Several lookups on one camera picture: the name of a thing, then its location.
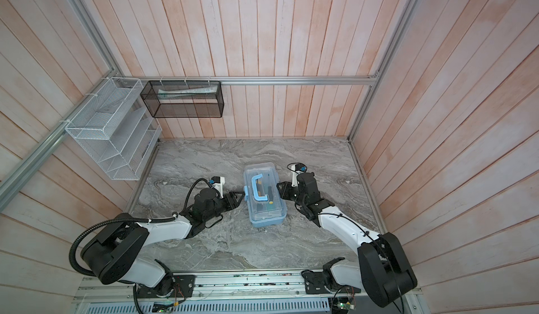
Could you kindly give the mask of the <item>black mesh basket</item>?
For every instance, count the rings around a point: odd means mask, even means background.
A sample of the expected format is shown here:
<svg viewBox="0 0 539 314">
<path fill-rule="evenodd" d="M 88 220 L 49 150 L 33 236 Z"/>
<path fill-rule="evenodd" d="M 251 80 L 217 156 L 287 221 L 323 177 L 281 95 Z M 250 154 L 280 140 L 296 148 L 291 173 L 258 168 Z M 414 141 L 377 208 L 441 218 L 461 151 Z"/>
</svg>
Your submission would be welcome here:
<svg viewBox="0 0 539 314">
<path fill-rule="evenodd" d="M 225 107 L 218 81 L 148 81 L 140 96 L 154 118 L 221 118 Z"/>
</svg>

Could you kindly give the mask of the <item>blue plastic tool box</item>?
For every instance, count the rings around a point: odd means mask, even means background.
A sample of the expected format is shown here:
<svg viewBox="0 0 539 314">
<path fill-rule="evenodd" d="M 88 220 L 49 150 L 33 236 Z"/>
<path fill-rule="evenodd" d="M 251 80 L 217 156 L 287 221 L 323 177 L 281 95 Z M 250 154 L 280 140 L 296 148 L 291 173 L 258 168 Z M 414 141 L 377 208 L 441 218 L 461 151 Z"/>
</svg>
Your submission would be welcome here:
<svg viewBox="0 0 539 314">
<path fill-rule="evenodd" d="M 252 225 L 263 228 L 282 224 L 287 215 L 287 205 L 279 195 L 279 176 L 275 165 L 270 162 L 247 165 L 244 169 L 244 183 Z"/>
</svg>

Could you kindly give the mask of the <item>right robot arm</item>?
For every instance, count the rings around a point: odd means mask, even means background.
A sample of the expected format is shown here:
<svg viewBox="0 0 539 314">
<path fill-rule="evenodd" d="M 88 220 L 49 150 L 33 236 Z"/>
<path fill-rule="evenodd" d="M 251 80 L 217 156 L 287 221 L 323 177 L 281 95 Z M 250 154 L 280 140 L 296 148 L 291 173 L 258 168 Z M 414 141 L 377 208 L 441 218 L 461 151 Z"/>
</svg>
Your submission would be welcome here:
<svg viewBox="0 0 539 314">
<path fill-rule="evenodd" d="M 418 286 L 399 239 L 390 232 L 379 234 L 365 228 L 321 197 L 313 173 L 299 174 L 295 182 L 279 182 L 277 188 L 280 197 L 293 201 L 308 220 L 355 251 L 356 262 L 338 258 L 326 265 L 325 274 L 332 283 L 364 290 L 381 308 Z"/>
</svg>

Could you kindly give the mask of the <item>aluminium mounting rail base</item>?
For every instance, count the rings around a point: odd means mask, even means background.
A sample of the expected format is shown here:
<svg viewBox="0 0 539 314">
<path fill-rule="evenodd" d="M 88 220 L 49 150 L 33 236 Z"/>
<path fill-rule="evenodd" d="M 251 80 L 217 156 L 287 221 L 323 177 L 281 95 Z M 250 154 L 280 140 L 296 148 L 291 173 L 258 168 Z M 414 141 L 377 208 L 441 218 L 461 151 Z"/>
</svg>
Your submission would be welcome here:
<svg viewBox="0 0 539 314">
<path fill-rule="evenodd" d="M 175 274 L 168 297 L 84 278 L 72 313 L 429 313 L 420 290 L 380 308 L 363 289 L 307 281 L 319 270 L 191 271 Z"/>
</svg>

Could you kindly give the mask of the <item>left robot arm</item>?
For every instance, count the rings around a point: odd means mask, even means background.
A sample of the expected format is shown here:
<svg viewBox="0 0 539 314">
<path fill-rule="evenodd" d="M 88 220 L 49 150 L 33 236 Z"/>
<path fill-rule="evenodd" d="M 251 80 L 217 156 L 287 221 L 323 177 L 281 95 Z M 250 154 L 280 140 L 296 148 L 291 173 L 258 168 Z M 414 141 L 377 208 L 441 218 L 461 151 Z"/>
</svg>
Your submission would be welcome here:
<svg viewBox="0 0 539 314">
<path fill-rule="evenodd" d="M 221 221 L 224 213 L 238 208 L 244 197 L 244 192 L 220 195 L 216 189 L 204 189 L 195 196 L 193 205 L 168 218 L 119 214 L 79 235 L 70 249 L 70 263 L 77 272 L 97 277 L 104 285 L 122 281 L 161 287 L 172 282 L 172 272 L 163 263 L 140 258 L 141 249 L 157 242 L 195 237 Z"/>
</svg>

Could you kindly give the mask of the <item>horizontal aluminium wall rail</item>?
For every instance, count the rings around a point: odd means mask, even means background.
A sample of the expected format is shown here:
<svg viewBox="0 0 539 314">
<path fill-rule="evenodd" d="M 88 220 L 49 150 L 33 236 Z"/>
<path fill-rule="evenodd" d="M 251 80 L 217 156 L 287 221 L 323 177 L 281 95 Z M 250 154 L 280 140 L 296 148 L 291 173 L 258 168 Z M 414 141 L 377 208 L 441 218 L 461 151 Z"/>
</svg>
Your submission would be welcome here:
<svg viewBox="0 0 539 314">
<path fill-rule="evenodd" d="M 221 85 L 374 85 L 378 78 L 374 75 L 339 76 L 184 76 L 184 77 L 137 77 L 142 83 L 148 81 L 219 82 Z"/>
</svg>

